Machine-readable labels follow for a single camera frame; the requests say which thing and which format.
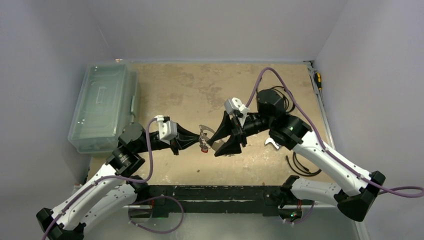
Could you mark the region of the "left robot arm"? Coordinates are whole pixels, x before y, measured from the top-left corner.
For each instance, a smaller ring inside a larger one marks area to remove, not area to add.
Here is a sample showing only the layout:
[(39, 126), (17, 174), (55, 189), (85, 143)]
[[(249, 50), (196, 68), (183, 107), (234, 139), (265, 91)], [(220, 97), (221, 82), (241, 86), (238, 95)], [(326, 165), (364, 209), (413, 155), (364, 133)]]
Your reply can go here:
[(167, 116), (158, 115), (146, 127), (132, 123), (118, 137), (118, 146), (80, 189), (56, 207), (42, 208), (37, 221), (44, 240), (82, 240), (88, 227), (125, 205), (149, 199), (154, 174), (153, 151), (174, 155), (196, 144), (193, 133)]

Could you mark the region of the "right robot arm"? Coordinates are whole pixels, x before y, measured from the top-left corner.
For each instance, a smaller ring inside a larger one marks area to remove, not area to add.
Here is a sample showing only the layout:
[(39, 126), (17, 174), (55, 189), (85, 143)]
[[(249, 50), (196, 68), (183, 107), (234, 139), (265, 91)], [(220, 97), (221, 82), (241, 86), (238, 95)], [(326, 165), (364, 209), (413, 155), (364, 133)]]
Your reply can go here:
[(225, 139), (215, 156), (235, 155), (247, 145), (249, 136), (267, 131), (279, 146), (303, 156), (332, 178), (333, 183), (290, 176), (281, 186), (282, 204), (296, 200), (311, 200), (338, 208), (346, 217), (361, 222), (379, 194), (385, 176), (369, 172), (347, 160), (326, 143), (320, 142), (316, 132), (301, 118), (286, 112), (283, 98), (272, 89), (261, 90), (256, 97), (257, 112), (249, 109), (238, 98), (225, 104), (223, 119), (207, 141)]

